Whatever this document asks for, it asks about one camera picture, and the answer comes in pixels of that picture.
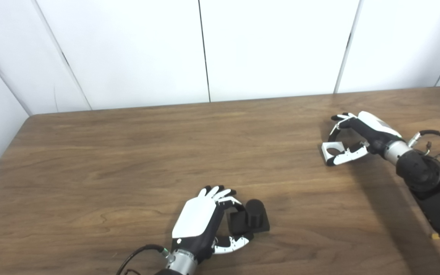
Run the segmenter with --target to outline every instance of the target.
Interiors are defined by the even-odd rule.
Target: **robotic arm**
[[[172,233],[171,253],[157,245],[141,247],[124,261],[117,271],[120,275],[127,263],[145,249],[155,249],[166,257],[164,269],[156,275],[193,275],[197,265],[213,254],[225,254],[241,249],[253,238],[253,233],[269,231],[269,221],[264,205],[250,200],[244,207],[233,196],[234,190],[223,186],[206,186],[197,197],[188,200],[176,221]],[[229,229],[232,236],[217,236],[223,213],[229,208],[237,209],[230,214]]]
[[[396,167],[396,174],[407,184],[412,196],[428,219],[432,228],[440,235],[440,162],[437,157],[415,150],[413,146],[425,134],[437,134],[434,130],[418,132],[408,143],[401,135],[389,127],[388,124],[367,112],[360,112],[358,116],[352,113],[335,115],[332,120],[337,121],[330,133],[328,142],[323,143],[322,151],[328,166],[339,165],[371,153],[380,155]],[[353,129],[365,141],[360,141],[344,151],[341,142],[335,142],[341,129]],[[328,148],[344,151],[339,155],[332,155]]]

